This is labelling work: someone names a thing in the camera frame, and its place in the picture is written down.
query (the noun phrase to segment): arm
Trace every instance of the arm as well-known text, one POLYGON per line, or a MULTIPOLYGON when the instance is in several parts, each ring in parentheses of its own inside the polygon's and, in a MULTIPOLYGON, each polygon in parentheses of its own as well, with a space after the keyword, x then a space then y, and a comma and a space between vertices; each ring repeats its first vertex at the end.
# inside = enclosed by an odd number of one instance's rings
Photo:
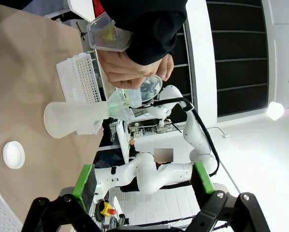
POLYGON ((126 50, 137 64, 154 63, 172 51, 176 32, 186 20, 187 0, 101 0, 116 26, 134 33, 126 50))

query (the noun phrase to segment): power outlet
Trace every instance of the power outlet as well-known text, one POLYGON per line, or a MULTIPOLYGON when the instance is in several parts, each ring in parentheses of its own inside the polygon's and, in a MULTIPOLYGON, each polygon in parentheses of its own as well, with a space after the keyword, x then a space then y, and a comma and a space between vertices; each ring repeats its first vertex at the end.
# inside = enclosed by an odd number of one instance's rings
POLYGON ((142 131, 137 131, 137 132, 134 132, 134 138, 139 138, 139 137, 142 137, 143 136, 143 133, 142 131))

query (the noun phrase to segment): bolt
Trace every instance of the bolt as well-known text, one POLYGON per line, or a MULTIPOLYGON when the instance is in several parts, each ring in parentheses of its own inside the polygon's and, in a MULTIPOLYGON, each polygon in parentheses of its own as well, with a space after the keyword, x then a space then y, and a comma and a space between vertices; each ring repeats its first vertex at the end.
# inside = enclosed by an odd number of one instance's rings
POLYGON ((44 205, 46 202, 45 202, 45 200, 39 200, 38 203, 39 203, 39 205, 44 205))
POLYGON ((222 192, 218 192, 218 193, 217 193, 217 197, 218 197, 218 198, 223 198, 223 197, 224 197, 224 194, 223 194, 222 192))
POLYGON ((243 199, 245 199, 246 201, 248 201, 250 199, 250 196, 249 195, 243 195, 243 199))
POLYGON ((70 201, 71 201, 71 198, 70 198, 69 196, 64 196, 64 197, 63 197, 63 200, 64 200, 65 202, 70 202, 70 201))

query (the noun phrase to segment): container lid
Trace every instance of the container lid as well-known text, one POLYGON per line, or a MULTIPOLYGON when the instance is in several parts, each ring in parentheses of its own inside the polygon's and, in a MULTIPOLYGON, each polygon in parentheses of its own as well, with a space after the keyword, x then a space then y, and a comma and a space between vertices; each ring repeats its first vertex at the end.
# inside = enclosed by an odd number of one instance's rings
POLYGON ((147 77, 140 87, 142 101, 153 99, 160 92, 162 86, 163 80, 159 76, 147 77))
POLYGON ((3 160, 9 168, 21 168, 25 162, 23 146, 17 141, 8 142, 3 148, 3 160))

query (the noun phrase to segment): white basket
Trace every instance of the white basket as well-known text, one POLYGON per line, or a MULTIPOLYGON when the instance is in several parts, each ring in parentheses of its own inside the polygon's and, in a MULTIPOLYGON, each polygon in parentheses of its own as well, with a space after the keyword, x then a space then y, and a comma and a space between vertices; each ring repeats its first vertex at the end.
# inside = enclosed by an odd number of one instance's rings
MULTIPOLYGON (((101 102, 90 54, 80 53, 56 65, 66 102, 101 102)), ((97 134, 102 120, 76 130, 77 134, 97 134)))

